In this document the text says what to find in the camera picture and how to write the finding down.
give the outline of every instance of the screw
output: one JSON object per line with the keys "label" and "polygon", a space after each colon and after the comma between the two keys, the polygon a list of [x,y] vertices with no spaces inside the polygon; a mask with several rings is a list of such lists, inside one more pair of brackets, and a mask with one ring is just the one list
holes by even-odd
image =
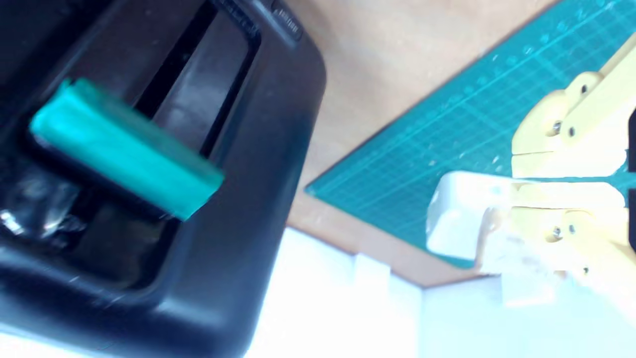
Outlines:
{"label": "screw", "polygon": [[555,227],[555,229],[552,231],[552,235],[554,235],[555,239],[557,240],[561,240],[563,238],[563,236],[561,235],[561,229],[558,227]]}
{"label": "screw", "polygon": [[561,122],[555,122],[552,125],[552,130],[555,132],[555,134],[559,134],[559,132],[561,131]]}

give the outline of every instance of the white object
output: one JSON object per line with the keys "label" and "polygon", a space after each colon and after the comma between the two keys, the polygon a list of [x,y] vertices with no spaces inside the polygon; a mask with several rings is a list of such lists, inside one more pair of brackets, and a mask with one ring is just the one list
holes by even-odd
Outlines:
{"label": "white object", "polygon": [[486,209],[509,209],[511,186],[519,182],[467,171],[442,176],[427,213],[427,248],[438,255],[475,260]]}

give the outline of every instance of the wooden surface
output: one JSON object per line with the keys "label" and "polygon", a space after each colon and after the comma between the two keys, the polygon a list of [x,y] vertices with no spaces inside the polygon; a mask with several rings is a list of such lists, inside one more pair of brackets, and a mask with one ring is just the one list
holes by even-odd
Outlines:
{"label": "wooden surface", "polygon": [[287,0],[321,49],[327,89],[288,224],[422,286],[455,269],[302,190],[555,0]]}

